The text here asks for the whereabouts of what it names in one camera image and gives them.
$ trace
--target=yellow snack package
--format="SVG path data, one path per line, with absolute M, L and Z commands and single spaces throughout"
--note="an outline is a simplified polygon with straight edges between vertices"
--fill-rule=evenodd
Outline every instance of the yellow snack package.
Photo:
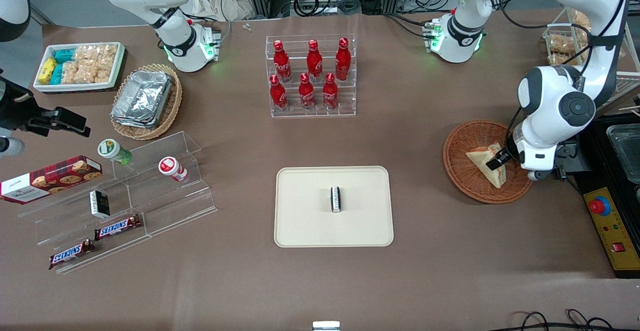
M 58 66 L 58 63 L 53 59 L 53 57 L 49 57 L 48 59 L 46 59 L 46 61 L 44 61 L 42 69 L 40 69 L 40 72 L 38 73 L 38 81 L 42 85 L 49 84 L 49 82 L 51 81 L 51 75 L 53 75 L 53 71 L 56 66 Z

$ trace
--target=cookie box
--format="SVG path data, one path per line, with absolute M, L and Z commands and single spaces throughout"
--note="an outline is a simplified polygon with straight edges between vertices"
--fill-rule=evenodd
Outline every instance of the cookie box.
M 27 204 L 100 178 L 103 168 L 87 156 L 75 156 L 0 184 L 0 200 Z

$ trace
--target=table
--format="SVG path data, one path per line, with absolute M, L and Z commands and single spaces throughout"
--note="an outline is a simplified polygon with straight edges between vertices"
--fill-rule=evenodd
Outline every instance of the table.
M 558 11 L 512 14 L 540 24 Z M 220 62 L 179 73 L 184 98 L 167 133 L 185 130 L 202 146 L 203 179 L 219 210 L 61 276 L 47 270 L 34 224 L 16 217 L 23 206 L 2 203 L 3 329 L 281 331 L 339 320 L 346 331 L 475 331 L 519 325 L 522 311 L 566 322 L 567 308 L 615 327 L 640 326 L 640 281 L 613 279 L 583 199 L 569 185 L 539 181 L 512 204 L 483 205 L 457 190 L 442 166 L 442 144 L 455 126 L 509 121 L 522 76 L 546 61 L 542 30 L 494 14 L 476 55 L 448 64 L 382 16 L 250 24 L 251 32 L 234 24 Z M 167 63 L 148 26 L 43 27 L 45 45 L 122 42 L 125 75 Z M 358 115 L 272 119 L 265 37 L 326 33 L 358 37 Z M 114 132 L 112 92 L 36 97 L 87 117 L 91 137 L 16 133 L 27 149 L 0 162 L 2 179 L 78 154 L 97 158 L 107 137 L 127 149 L 143 144 Z M 390 246 L 276 246 L 276 173 L 333 165 L 388 170 Z

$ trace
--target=wicker basket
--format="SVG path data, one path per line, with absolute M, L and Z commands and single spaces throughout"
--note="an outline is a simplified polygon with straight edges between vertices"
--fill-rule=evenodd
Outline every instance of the wicker basket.
M 170 94 L 167 97 L 166 103 L 164 104 L 164 109 L 162 110 L 162 115 L 160 116 L 160 122 L 158 126 L 154 128 L 141 128 L 141 127 L 132 127 L 125 126 L 123 124 L 117 123 L 114 119 L 111 119 L 111 124 L 116 129 L 116 132 L 124 137 L 129 137 L 135 140 L 151 140 L 159 137 L 169 130 L 171 124 L 174 123 L 176 116 L 178 116 L 178 109 L 180 108 L 180 102 L 183 100 L 183 87 L 180 85 L 180 80 L 178 79 L 178 75 L 168 66 L 164 64 L 149 64 L 146 66 L 142 66 L 138 68 L 136 71 L 151 71 L 157 72 L 162 71 L 167 75 L 170 75 L 172 78 L 171 89 L 169 90 Z M 122 89 L 124 85 L 127 83 L 129 78 L 133 75 L 133 72 L 126 76 L 125 80 L 121 83 L 118 88 L 118 92 L 115 96 L 113 104 L 115 105 L 118 102 L 118 98 L 122 94 Z
M 501 188 L 491 184 L 466 153 L 476 147 L 505 143 L 507 126 L 487 119 L 474 119 L 455 128 L 446 138 L 442 161 L 451 181 L 469 197 L 486 204 L 507 204 L 521 198 L 531 187 L 528 171 L 516 162 L 505 165 L 507 180 Z

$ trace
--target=red coca-cola bottle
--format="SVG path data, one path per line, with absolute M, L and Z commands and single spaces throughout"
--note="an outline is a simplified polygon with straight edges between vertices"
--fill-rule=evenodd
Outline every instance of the red coca-cola bottle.
M 314 98 L 314 85 L 309 83 L 309 74 L 302 72 L 300 75 L 300 86 L 297 88 L 300 92 L 300 102 L 302 108 L 307 112 L 311 112 L 316 108 L 316 99 Z
M 322 88 L 324 107 L 331 112 L 338 108 L 338 85 L 334 82 L 334 74 L 331 72 L 327 72 L 325 81 Z
M 287 55 L 284 46 L 282 46 L 282 41 L 274 41 L 273 49 L 276 51 L 273 56 L 273 64 L 276 67 L 276 72 L 280 80 L 283 83 L 291 82 L 291 64 L 289 62 L 289 55 Z
M 271 100 L 273 100 L 273 108 L 279 113 L 286 112 L 286 110 L 289 109 L 289 102 L 287 101 L 284 87 L 281 85 L 280 80 L 278 80 L 278 76 L 271 75 L 269 82 L 271 83 L 269 92 L 271 94 Z
M 335 76 L 340 81 L 347 80 L 349 68 L 352 66 L 352 53 L 349 52 L 349 39 L 343 37 L 338 42 L 338 52 L 335 53 Z
M 312 83 L 322 82 L 322 55 L 318 51 L 318 41 L 309 41 L 309 53 L 306 55 L 306 67 Z

